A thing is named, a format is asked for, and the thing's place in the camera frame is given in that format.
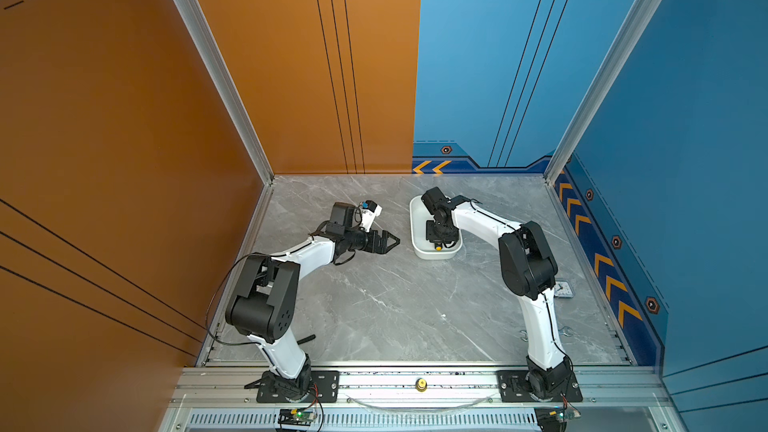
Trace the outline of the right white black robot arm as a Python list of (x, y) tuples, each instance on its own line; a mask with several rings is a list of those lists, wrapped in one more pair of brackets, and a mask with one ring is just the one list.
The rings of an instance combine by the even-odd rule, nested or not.
[(583, 400), (571, 357), (560, 339), (554, 305), (558, 264), (541, 226), (504, 219), (471, 198), (446, 196), (433, 187), (421, 196), (429, 218), (426, 240), (454, 245), (463, 232), (487, 242), (499, 253), (501, 277), (519, 301), (526, 327), (528, 391), (537, 401)]

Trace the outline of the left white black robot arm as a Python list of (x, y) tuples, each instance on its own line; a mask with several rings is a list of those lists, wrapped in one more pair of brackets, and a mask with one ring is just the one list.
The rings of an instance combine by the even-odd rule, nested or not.
[(256, 345), (269, 363), (255, 387), (289, 401), (314, 392), (311, 360), (291, 329), (299, 282), (340, 257), (362, 251), (385, 255), (400, 244), (386, 230), (323, 222), (304, 242), (276, 254), (252, 253), (233, 289), (225, 321)]

